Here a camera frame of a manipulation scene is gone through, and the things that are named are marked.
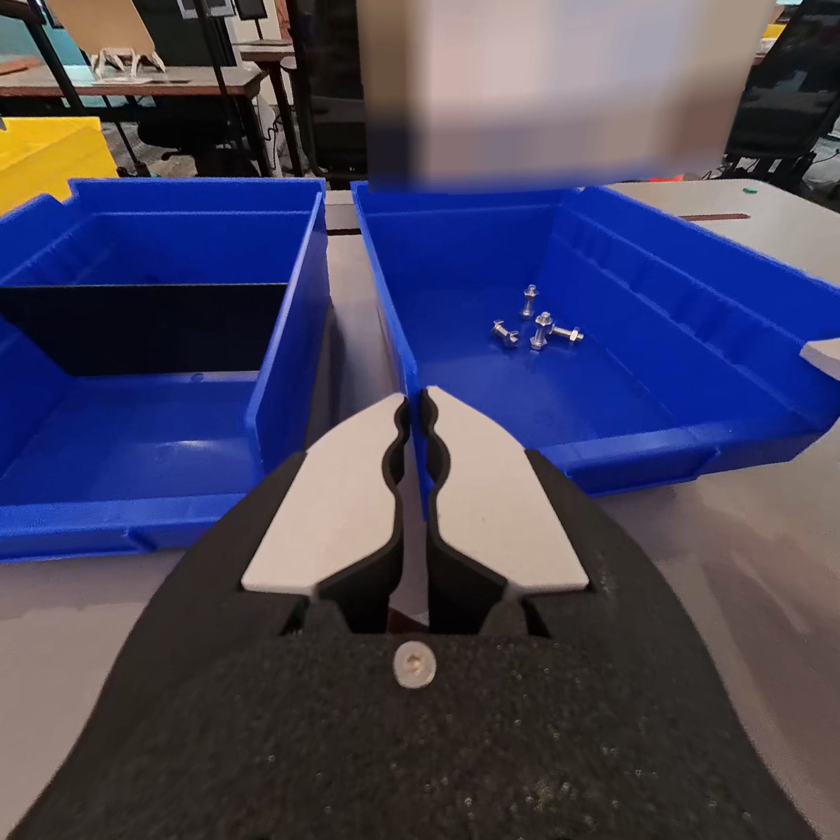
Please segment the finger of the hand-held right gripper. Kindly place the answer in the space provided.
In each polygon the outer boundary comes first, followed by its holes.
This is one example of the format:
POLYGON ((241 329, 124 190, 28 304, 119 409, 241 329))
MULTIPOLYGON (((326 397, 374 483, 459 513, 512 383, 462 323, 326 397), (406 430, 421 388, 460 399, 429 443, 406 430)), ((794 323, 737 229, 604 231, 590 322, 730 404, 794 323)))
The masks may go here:
POLYGON ((801 348, 800 356, 817 370, 840 381, 839 338, 809 341, 801 348))

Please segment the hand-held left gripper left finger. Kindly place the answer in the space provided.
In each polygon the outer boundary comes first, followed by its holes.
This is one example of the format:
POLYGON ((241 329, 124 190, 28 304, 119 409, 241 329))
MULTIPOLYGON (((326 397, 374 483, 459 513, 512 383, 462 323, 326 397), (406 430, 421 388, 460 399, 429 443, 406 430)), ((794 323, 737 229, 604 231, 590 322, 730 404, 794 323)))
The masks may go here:
POLYGON ((387 627, 403 576, 409 408, 390 394, 306 451, 241 577, 244 591, 333 602, 349 628, 387 627))

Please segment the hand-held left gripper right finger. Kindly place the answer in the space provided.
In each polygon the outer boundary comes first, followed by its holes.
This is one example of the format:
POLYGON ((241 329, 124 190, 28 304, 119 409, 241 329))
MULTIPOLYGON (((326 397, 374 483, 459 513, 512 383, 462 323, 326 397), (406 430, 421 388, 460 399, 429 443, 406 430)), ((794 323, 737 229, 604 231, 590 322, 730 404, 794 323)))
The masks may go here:
POLYGON ((583 592, 590 577, 526 449, 503 426, 430 385, 423 390, 428 616, 483 624, 504 601, 583 592))

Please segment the blue divided storage bin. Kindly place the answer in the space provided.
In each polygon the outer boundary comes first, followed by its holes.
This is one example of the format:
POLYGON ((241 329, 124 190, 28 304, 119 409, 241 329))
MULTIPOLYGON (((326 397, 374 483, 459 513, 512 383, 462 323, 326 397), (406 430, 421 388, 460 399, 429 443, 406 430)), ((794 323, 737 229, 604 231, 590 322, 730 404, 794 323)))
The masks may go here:
POLYGON ((2 216, 4 564, 187 547, 311 424, 323 182, 70 191, 2 216))

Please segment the black office chair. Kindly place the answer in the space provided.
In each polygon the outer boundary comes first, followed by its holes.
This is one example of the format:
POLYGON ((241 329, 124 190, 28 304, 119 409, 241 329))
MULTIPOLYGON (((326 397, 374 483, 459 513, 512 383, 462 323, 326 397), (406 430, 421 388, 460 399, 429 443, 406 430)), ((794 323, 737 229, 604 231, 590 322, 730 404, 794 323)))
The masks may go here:
POLYGON ((725 155, 805 158, 839 110, 839 2, 804 1, 751 69, 725 155))

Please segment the yellow storage bin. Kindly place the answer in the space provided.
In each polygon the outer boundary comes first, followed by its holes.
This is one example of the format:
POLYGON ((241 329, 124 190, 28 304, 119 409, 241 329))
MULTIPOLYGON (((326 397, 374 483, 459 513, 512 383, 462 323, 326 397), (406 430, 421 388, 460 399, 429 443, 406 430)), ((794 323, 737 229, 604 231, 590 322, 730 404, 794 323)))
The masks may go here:
POLYGON ((41 195, 64 201, 71 179, 119 175, 98 118, 3 118, 2 123, 1 214, 41 195))

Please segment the white desktop stand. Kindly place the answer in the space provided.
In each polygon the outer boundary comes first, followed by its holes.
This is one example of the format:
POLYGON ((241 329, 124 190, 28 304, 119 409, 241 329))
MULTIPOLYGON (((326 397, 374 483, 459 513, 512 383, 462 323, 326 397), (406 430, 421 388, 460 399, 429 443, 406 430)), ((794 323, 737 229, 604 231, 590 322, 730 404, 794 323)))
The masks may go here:
POLYGON ((134 79, 139 68, 166 72, 152 36, 132 1, 47 1, 55 21, 90 60, 98 79, 113 68, 134 79))

